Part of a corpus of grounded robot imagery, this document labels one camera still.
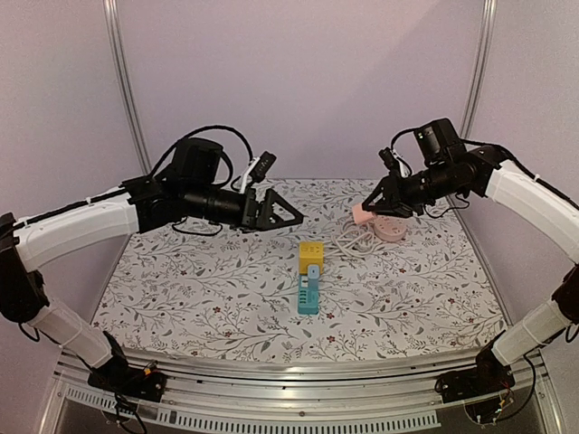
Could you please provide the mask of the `pink charger cube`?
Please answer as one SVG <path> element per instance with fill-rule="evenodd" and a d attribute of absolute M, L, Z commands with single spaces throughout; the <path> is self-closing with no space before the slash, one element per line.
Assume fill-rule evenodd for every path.
<path fill-rule="evenodd" d="M 353 220 L 356 225 L 363 225 L 372 221 L 376 214 L 374 212 L 368 212 L 363 209 L 361 203 L 358 203 L 352 208 Z"/>

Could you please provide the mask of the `yellow cube socket adapter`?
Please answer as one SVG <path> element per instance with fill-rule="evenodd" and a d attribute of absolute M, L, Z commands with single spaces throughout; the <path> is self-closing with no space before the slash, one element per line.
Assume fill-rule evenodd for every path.
<path fill-rule="evenodd" d="M 308 267 L 315 265 L 323 272 L 324 243 L 319 241 L 301 241 L 299 243 L 299 274 L 307 275 Z"/>

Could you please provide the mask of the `blue charger cube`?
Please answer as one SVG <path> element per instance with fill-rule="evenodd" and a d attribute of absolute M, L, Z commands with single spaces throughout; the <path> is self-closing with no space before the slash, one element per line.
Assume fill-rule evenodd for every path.
<path fill-rule="evenodd" d="M 318 265 L 310 265 L 307 268 L 307 277 L 309 280 L 319 280 L 321 269 Z"/>

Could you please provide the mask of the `teal power strip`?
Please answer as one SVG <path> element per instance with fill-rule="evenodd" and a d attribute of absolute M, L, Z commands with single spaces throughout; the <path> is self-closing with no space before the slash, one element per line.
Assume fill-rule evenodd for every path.
<path fill-rule="evenodd" d="M 298 283 L 298 313 L 317 315 L 319 312 L 319 275 L 300 275 Z"/>

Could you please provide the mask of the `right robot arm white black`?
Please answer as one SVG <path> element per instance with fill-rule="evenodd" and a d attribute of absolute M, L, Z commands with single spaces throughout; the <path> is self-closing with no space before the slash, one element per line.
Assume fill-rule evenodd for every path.
<path fill-rule="evenodd" d="M 450 194 L 474 193 L 514 212 L 544 233 L 573 262 L 578 261 L 578 206 L 526 169 L 505 147 L 459 137 L 448 118 L 411 129 L 425 168 L 403 175 L 394 148 L 379 155 L 388 170 L 363 201 L 367 212 L 397 218 L 422 215 Z M 486 394 L 503 370 L 578 322 L 578 269 L 572 268 L 546 302 L 480 351 L 468 375 L 474 393 Z"/>

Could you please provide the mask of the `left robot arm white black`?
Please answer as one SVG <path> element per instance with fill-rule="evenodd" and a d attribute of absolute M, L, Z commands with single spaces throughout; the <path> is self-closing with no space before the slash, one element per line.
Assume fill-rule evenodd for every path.
<path fill-rule="evenodd" d="M 82 320 L 44 292 L 42 266 L 101 241 L 146 233 L 192 217 L 241 231 L 272 231 L 303 222 L 301 212 L 261 182 L 275 161 L 263 153 L 251 158 L 238 191 L 215 180 L 220 163 L 231 161 L 223 146 L 191 133 L 167 151 L 170 163 L 120 186 L 61 209 L 34 217 L 1 217 L 1 314 L 27 324 L 59 346 L 76 353 L 114 392 L 127 392 L 134 373 L 122 349 L 108 333 Z"/>

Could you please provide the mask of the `pink round power strip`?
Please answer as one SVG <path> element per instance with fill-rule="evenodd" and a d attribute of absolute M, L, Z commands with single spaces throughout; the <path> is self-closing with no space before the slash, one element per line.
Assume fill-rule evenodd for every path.
<path fill-rule="evenodd" d="M 372 220 L 375 236 L 381 241 L 401 241 L 407 232 L 406 223 L 402 219 L 387 216 L 377 216 Z"/>

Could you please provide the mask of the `floral table mat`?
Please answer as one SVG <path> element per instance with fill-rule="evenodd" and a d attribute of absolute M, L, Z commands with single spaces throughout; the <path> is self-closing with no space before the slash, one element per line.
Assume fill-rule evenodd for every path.
<path fill-rule="evenodd" d="M 300 363 L 477 348 L 507 327 L 459 221 L 439 202 L 396 243 L 353 223 L 363 180 L 278 180 L 304 222 L 243 234 L 190 220 L 131 238 L 93 318 L 127 348 Z M 299 243 L 324 243 L 319 312 L 300 315 Z"/>

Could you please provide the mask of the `aluminium front rail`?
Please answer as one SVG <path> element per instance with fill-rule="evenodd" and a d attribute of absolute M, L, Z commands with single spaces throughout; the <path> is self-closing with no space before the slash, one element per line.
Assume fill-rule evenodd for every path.
<path fill-rule="evenodd" d="M 62 354 L 42 416 L 42 433 L 561 433 L 564 424 L 540 354 L 514 364 L 515 387 L 493 423 L 469 411 L 491 396 L 444 402 L 439 375 L 470 368 L 464 350 L 347 363 L 283 365 L 159 355 L 160 401 L 115 411 L 111 393 Z"/>

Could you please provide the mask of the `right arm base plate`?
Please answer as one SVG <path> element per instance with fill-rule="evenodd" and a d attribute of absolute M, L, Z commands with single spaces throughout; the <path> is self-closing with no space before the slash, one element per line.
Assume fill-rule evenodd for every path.
<path fill-rule="evenodd" d="M 488 371 L 479 367 L 452 370 L 437 377 L 434 390 L 444 403 L 464 401 L 512 388 L 515 378 L 510 367 Z"/>

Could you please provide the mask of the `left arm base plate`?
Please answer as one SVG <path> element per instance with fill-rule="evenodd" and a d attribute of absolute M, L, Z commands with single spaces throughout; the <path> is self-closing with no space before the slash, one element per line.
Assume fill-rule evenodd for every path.
<path fill-rule="evenodd" d="M 158 370 L 157 361 L 133 367 L 124 359 L 110 359 L 100 368 L 91 368 L 88 385 L 119 395 L 161 402 L 167 376 Z"/>

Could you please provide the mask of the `right aluminium corner post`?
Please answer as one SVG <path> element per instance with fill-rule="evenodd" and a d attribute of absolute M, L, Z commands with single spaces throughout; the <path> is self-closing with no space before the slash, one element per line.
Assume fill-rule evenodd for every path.
<path fill-rule="evenodd" d="M 460 123 L 460 135 L 469 137 L 473 129 L 480 97 L 483 90 L 485 73 L 488 66 L 489 54 L 492 47 L 493 33 L 497 16 L 498 1 L 485 0 L 479 28 L 479 40 L 475 52 L 474 68 L 470 80 L 469 92 L 466 99 Z"/>

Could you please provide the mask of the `aluminium corner post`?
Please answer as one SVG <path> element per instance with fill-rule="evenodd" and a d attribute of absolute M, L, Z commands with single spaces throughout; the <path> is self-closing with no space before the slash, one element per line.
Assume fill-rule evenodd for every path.
<path fill-rule="evenodd" d="M 475 52 L 474 68 L 470 80 L 469 92 L 466 99 L 460 123 L 460 135 L 469 137 L 473 129 L 480 97 L 483 90 L 485 73 L 488 66 L 489 54 L 492 47 L 493 33 L 497 16 L 498 1 L 485 0 L 479 28 L 479 40 Z"/>
<path fill-rule="evenodd" d="M 130 80 L 128 60 L 125 54 L 119 19 L 119 5 L 115 0 L 104 0 L 102 3 L 114 70 L 119 83 L 119 92 L 128 122 L 128 130 L 140 169 L 145 174 L 150 171 L 152 165 Z"/>

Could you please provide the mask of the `left aluminium corner post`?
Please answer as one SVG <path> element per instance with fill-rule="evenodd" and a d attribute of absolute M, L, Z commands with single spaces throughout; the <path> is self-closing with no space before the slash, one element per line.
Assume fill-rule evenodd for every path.
<path fill-rule="evenodd" d="M 119 5 L 115 0 L 104 0 L 102 3 L 114 70 L 119 83 L 119 92 L 128 122 L 128 130 L 140 169 L 145 174 L 150 171 L 152 165 L 130 80 L 128 60 L 125 54 L 119 19 Z"/>

